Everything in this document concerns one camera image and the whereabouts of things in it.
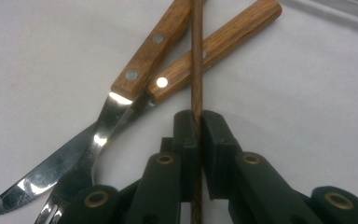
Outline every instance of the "wooden handle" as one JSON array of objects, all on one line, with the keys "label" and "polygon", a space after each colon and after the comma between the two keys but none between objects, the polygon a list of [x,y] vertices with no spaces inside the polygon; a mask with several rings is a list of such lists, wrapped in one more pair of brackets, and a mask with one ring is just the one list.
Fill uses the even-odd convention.
[{"label": "wooden handle", "polygon": [[190,0],[174,0],[156,27],[113,83],[111,90],[133,100],[185,31],[190,19]]},{"label": "wooden handle", "polygon": [[[219,62],[238,45],[276,20],[282,7],[275,0],[258,0],[203,42],[203,69]],[[181,89],[191,78],[191,52],[163,70],[151,80],[147,92],[159,103]]]}]

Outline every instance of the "metal rivet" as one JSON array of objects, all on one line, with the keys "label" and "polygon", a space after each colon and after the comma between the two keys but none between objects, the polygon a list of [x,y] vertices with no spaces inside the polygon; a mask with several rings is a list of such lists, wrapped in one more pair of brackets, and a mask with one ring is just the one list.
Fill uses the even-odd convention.
[{"label": "metal rivet", "polygon": [[162,41],[164,41],[164,36],[163,35],[154,35],[153,36],[153,42],[154,43],[159,44]]},{"label": "metal rivet", "polygon": [[342,194],[336,192],[328,192],[324,198],[337,208],[350,210],[353,208],[353,202]]},{"label": "metal rivet", "polygon": [[260,158],[255,155],[245,155],[242,157],[243,161],[252,165],[260,163]]},{"label": "metal rivet", "polygon": [[103,190],[97,190],[87,195],[84,200],[84,204],[90,208],[96,208],[101,205],[104,205],[109,199],[109,194]]},{"label": "metal rivet", "polygon": [[138,77],[138,72],[136,70],[130,70],[126,74],[126,79],[129,81],[133,81]]},{"label": "metal rivet", "polygon": [[157,161],[161,164],[170,164],[173,163],[173,157],[168,155],[162,155],[157,158]]}]

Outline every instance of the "fork tine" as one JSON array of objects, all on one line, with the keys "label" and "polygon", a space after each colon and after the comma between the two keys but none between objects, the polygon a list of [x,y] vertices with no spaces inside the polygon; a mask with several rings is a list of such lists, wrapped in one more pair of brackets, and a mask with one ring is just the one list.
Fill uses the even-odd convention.
[{"label": "fork tine", "polygon": [[53,203],[51,200],[48,200],[48,202],[42,208],[42,211],[40,211],[39,216],[37,217],[34,224],[49,223],[49,220],[52,219],[52,216],[55,216],[57,210],[57,204]]}]

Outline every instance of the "knife blade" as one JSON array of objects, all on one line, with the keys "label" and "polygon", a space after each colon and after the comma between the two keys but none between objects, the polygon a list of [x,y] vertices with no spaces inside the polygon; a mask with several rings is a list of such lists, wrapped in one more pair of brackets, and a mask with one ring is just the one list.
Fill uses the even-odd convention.
[{"label": "knife blade", "polygon": [[[241,14],[236,16],[233,20],[228,22],[226,25],[204,40],[204,49],[206,52],[206,57],[203,60],[204,68],[209,68],[213,64],[217,63],[224,56],[234,50],[239,44],[243,43],[245,40],[261,31],[265,26],[277,19],[280,16],[281,11],[281,7],[275,1],[257,1],[245,9]],[[189,81],[189,78],[190,53],[188,52],[149,82],[146,89],[147,93],[153,99],[153,101],[148,101],[149,104],[145,104],[144,107],[137,109],[134,108],[134,111],[138,112],[129,115],[125,122],[122,120],[122,123],[118,125],[118,130],[120,130],[122,127],[125,127],[128,122],[136,120],[140,115],[142,115],[143,112],[152,108],[154,104],[150,103],[161,103],[176,91],[184,87],[185,84]],[[165,80],[165,86],[161,85],[161,80]],[[92,134],[91,126],[88,127],[88,129],[86,129],[83,133],[77,135],[74,139],[65,144],[59,150],[54,152],[50,157],[36,166],[33,171],[28,173],[24,178],[16,182],[16,184],[5,191],[5,193],[0,195],[0,215],[25,205],[43,192],[46,192],[48,189],[52,188],[57,180],[63,174],[65,174],[67,170],[62,168],[62,172],[55,175],[54,179],[43,180],[45,183],[49,182],[48,185],[37,185],[37,182],[31,180],[34,179],[37,175],[49,176],[52,170],[47,169],[46,167],[50,167],[53,161],[56,161],[55,158],[57,157],[73,157],[70,161],[62,160],[55,163],[56,167],[64,167],[64,165],[66,165],[68,169],[72,167],[77,162],[83,151],[81,148],[78,148],[78,153],[72,154],[72,151],[69,148],[82,145],[80,143],[74,143],[79,140],[87,142],[88,140],[85,140],[84,136],[88,135],[90,138]],[[19,183],[26,185],[20,188]],[[40,187],[38,188],[38,192],[28,190],[32,189],[32,185]],[[18,199],[23,200],[19,203],[13,203],[12,201],[8,201],[8,199],[11,199],[12,201],[17,201]]]}]

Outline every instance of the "wooden stick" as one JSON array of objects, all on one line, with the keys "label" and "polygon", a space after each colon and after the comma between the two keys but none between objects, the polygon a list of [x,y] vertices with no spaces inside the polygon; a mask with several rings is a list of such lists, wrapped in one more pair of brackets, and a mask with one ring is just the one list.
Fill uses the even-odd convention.
[{"label": "wooden stick", "polygon": [[[202,115],[202,0],[192,0],[191,30],[191,111],[196,125],[197,137],[201,137]],[[196,192],[191,204],[191,224],[202,222],[202,178],[201,150],[199,151],[199,169],[196,180]]]}]

